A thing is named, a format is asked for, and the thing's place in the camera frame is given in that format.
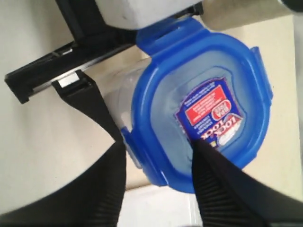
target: product label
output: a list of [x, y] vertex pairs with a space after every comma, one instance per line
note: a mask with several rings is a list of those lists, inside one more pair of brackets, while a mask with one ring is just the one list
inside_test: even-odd
[[195, 88], [181, 103], [176, 118], [188, 137], [202, 138], [215, 148], [230, 141], [243, 120], [224, 78]]

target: plastic lid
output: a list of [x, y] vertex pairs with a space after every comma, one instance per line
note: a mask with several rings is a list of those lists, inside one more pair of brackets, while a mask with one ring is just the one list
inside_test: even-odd
[[193, 18], [168, 19], [139, 32], [152, 62], [123, 131], [149, 180], [194, 192], [188, 139], [203, 138], [243, 168], [265, 137], [272, 91], [258, 48], [210, 33]]

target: blue label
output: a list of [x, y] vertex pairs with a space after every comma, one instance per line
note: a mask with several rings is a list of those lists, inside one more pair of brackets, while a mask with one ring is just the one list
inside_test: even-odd
[[202, 138], [215, 148], [230, 141], [243, 120], [225, 78], [195, 88], [176, 117], [190, 139]]

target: blue lid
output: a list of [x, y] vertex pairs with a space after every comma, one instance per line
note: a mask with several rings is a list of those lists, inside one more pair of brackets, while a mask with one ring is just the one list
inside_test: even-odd
[[243, 168], [265, 137], [272, 91], [257, 47], [210, 33], [193, 18], [141, 30], [152, 58], [132, 102], [125, 141], [155, 185], [193, 193], [189, 138], [203, 138]]

